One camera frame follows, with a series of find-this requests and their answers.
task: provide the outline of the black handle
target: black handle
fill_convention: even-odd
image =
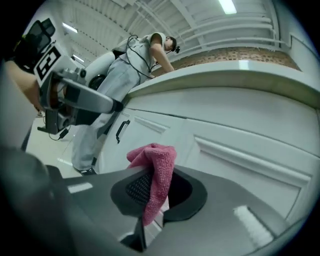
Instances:
[[[129,125],[129,124],[130,124],[130,120],[123,121],[122,124],[120,125],[118,131],[116,132],[115,138],[116,138],[116,141],[118,142],[118,144],[120,143],[119,134],[121,133],[122,128],[125,125]]]

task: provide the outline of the light gray pants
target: light gray pants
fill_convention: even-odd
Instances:
[[[111,64],[105,80],[97,91],[121,102],[139,82],[137,71],[118,58]],[[112,113],[102,113],[92,125],[80,125],[73,139],[71,161],[74,168],[84,171],[92,167],[98,131],[108,123],[111,116]]]

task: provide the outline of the white countertop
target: white countertop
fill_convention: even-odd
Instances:
[[[127,97],[201,87],[260,90],[320,108],[320,81],[290,67],[254,60],[218,61],[181,68],[140,84]]]

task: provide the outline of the ceiling light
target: ceiling light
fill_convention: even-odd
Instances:
[[[219,0],[225,14],[236,14],[237,10],[232,0]]]
[[[81,62],[85,62],[83,59],[79,58],[78,56],[76,56],[76,55],[74,55],[74,54],[72,54],[72,55],[73,55],[73,57],[75,57],[77,60],[79,60],[79,61],[81,61]]]
[[[62,22],[62,26],[64,26],[65,28],[67,28],[67,29],[69,29],[69,30],[71,30],[71,31],[73,31],[73,32],[75,32],[75,33],[78,33],[78,30],[77,30],[77,29],[75,29],[75,28],[72,27],[72,26],[67,25],[66,23],[63,23],[63,22]]]

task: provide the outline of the pink cloth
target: pink cloth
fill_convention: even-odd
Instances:
[[[136,166],[154,167],[149,202],[146,204],[142,222],[149,225],[157,216],[168,196],[177,152],[173,146],[151,143],[130,151],[126,158],[131,162],[128,168]]]

